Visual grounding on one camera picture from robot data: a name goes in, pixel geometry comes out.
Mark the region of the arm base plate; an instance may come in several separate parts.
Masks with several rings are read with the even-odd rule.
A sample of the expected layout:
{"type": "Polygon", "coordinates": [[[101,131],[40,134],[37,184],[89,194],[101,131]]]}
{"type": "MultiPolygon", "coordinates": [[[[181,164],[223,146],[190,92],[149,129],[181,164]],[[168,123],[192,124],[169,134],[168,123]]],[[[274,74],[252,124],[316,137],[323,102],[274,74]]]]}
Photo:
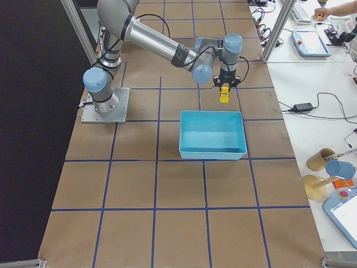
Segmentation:
{"type": "Polygon", "coordinates": [[[126,123],[130,88],[111,88],[111,98],[103,103],[93,101],[88,93],[82,123],[126,123]]]}

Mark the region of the person hand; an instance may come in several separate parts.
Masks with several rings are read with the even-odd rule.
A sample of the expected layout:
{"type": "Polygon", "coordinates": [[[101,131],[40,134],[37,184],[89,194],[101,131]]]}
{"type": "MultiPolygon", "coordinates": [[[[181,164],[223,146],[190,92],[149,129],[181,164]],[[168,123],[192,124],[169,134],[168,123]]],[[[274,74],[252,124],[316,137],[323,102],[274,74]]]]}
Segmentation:
{"type": "Polygon", "coordinates": [[[323,21],[331,15],[331,11],[329,8],[317,8],[315,9],[314,19],[316,21],[323,21]]]}

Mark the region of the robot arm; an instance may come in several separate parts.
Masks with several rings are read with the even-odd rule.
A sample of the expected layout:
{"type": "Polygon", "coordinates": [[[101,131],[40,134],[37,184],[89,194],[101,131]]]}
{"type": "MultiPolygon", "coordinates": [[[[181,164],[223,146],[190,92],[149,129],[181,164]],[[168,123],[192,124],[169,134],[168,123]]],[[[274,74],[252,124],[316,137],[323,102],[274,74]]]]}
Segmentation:
{"type": "Polygon", "coordinates": [[[236,75],[243,40],[237,33],[223,38],[202,38],[190,50],[183,44],[141,23],[134,12],[138,1],[98,1],[98,16],[105,27],[100,57],[83,75],[83,82],[97,113],[114,111],[119,98],[110,85],[121,65],[120,44],[129,41],[168,60],[171,65],[191,72],[199,84],[212,80],[216,87],[236,87],[236,75]]]}

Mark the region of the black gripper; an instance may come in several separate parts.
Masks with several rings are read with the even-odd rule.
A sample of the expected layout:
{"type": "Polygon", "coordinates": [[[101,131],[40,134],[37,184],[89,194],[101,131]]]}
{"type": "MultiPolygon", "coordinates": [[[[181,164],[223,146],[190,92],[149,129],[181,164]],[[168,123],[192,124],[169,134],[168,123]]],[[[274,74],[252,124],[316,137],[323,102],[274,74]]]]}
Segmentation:
{"type": "Polygon", "coordinates": [[[213,76],[213,83],[216,87],[222,87],[224,84],[227,84],[228,87],[236,87],[240,84],[240,77],[235,75],[236,70],[226,71],[221,69],[218,76],[213,76]]]}

